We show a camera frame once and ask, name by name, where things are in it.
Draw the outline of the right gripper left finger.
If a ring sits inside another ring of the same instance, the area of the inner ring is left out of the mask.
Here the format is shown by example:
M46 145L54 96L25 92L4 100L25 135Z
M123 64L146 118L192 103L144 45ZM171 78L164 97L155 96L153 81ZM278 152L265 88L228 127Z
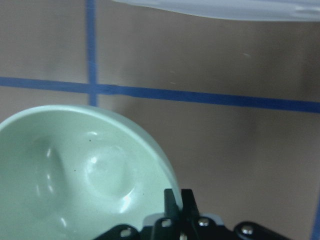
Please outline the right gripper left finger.
M170 188L164 190L164 216L173 220L178 220L180 217L180 209Z

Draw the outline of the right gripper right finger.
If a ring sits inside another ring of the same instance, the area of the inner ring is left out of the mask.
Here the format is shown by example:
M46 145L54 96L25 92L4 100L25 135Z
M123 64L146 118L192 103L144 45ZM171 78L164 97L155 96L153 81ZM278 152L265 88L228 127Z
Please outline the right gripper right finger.
M194 193L191 189L181 190L182 210L180 221L183 225L189 225L200 217Z

